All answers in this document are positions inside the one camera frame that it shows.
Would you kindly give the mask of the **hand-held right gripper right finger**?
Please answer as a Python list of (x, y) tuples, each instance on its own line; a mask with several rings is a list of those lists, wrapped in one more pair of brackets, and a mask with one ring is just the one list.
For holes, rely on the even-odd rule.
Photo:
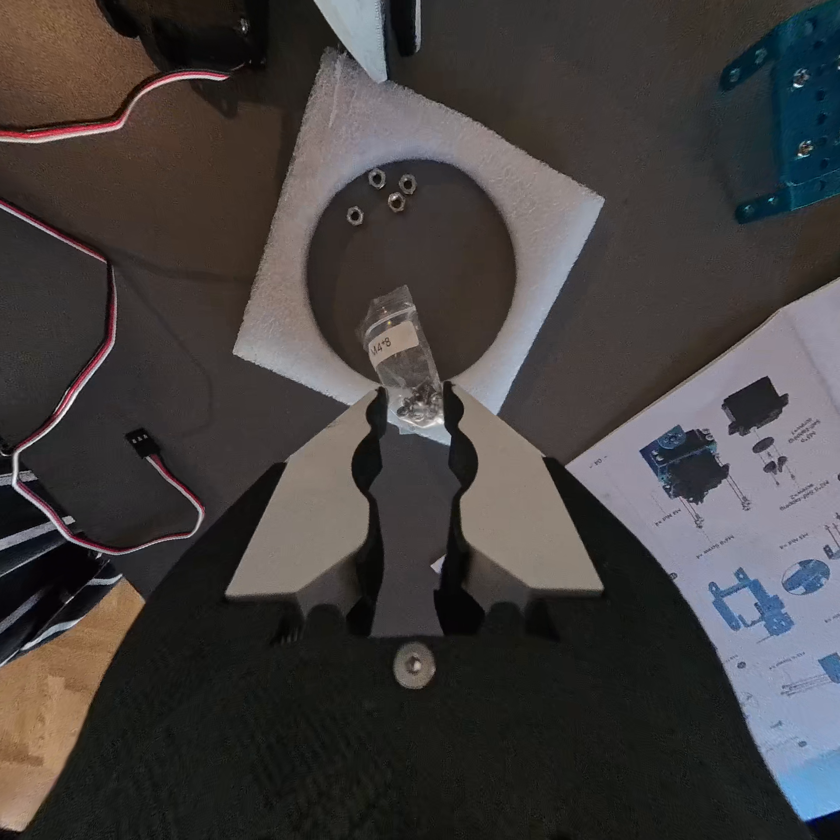
[(540, 602), (601, 596), (554, 462), (453, 382), (443, 406), (458, 482), (436, 589), (444, 635), (477, 634), (497, 605), (530, 618)]

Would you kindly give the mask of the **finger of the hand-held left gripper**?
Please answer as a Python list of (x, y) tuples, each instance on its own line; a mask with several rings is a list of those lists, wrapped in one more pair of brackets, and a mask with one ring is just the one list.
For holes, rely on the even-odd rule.
[(316, 1), (350, 55), (374, 82), (387, 81), (383, 1)]
[(422, 2), (388, 1), (387, 7), (397, 53), (415, 56), (422, 45)]

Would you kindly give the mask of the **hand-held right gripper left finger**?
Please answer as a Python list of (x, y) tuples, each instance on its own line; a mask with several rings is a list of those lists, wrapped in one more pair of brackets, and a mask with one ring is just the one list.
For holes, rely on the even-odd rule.
[(386, 391), (378, 387), (289, 457), (228, 600), (284, 602), (303, 617), (330, 606), (351, 634), (371, 634), (384, 576), (371, 488), (382, 471), (386, 415)]

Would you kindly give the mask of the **black servo with striped cable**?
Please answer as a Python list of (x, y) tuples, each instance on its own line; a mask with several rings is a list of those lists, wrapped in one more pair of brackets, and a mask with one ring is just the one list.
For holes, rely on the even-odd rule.
[[(120, 108), (108, 117), (63, 121), (35, 127), (2, 127), (3, 144), (38, 145), (84, 139), (120, 131), (140, 101), (179, 81), (225, 82), (244, 68), (262, 67), (266, 60), (267, 2), (97, 2), (110, 27), (122, 37), (138, 39), (159, 72), (139, 83)], [(11, 490), (42, 514), (51, 528), (71, 545), (95, 557), (119, 557), (161, 543), (192, 538), (203, 525), (206, 510), (196, 495), (167, 468), (153, 438), (138, 429), (128, 434), (133, 451), (194, 508), (189, 530), (171, 532), (126, 548), (109, 547), (73, 532), (64, 514), (22, 480), (23, 454), (46, 438), (67, 416), (78, 397), (110, 356), (118, 336), (119, 299), (111, 260), (95, 248), (68, 236), (36, 216), (2, 200), (2, 211), (40, 234), (92, 259), (104, 268), (103, 335), (92, 357), (68, 384), (56, 407), (32, 433), (10, 449), (2, 449), (9, 463), (5, 477)]]

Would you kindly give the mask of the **clear bag of short screws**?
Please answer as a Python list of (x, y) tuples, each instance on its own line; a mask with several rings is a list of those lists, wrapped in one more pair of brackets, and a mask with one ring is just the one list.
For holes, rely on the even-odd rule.
[(359, 333), (396, 425), (406, 433), (443, 426), (443, 383), (408, 286), (374, 298)]

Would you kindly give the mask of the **blue metal bracket assembly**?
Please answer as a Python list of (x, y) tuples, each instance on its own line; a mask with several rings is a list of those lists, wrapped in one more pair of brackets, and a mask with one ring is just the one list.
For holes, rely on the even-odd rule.
[(750, 224), (839, 194), (839, 2), (785, 19), (727, 64), (719, 89), (730, 92), (770, 68), (775, 187), (739, 204)]

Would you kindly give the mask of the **dark desk with wooden edge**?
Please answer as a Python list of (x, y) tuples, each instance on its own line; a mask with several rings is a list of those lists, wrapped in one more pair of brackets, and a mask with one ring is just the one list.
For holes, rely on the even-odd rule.
[[(500, 414), (567, 464), (838, 277), (838, 199), (761, 223), (762, 77), (723, 67), (814, 2), (422, 2), (394, 79), (605, 198)], [(145, 427), (201, 499), (205, 530), (340, 402), (239, 359), (239, 325), (322, 52), (314, 2), (269, 2), (263, 70), (229, 118), (189, 83), (98, 138), (2, 144), (2, 199), (114, 264), (113, 351), (24, 457), (98, 542), (181, 530), (192, 506), (131, 449)]]

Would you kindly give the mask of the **white foam square with hole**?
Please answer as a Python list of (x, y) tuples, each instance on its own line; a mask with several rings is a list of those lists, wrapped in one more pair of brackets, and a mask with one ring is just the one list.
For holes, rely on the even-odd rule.
[(339, 190), (375, 165), (436, 161), (461, 170), (507, 227), (517, 278), (489, 349), (455, 384), (494, 414), (601, 212), (604, 198), (484, 125), (349, 55), (323, 51), (233, 353), (346, 405), (373, 383), (328, 346), (310, 305), (306, 263), (317, 222)]

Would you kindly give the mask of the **open instruction booklet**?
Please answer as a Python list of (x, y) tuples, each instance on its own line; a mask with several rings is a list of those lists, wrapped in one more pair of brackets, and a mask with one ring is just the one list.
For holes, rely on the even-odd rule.
[(567, 469), (686, 598), (799, 816), (838, 812), (839, 281)]

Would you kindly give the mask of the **person's striped black shirt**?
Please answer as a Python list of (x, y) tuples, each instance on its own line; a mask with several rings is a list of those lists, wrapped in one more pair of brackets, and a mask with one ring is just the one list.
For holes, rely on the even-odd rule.
[(12, 486), (1, 457), (1, 666), (70, 630), (123, 576), (99, 552), (68, 540)]

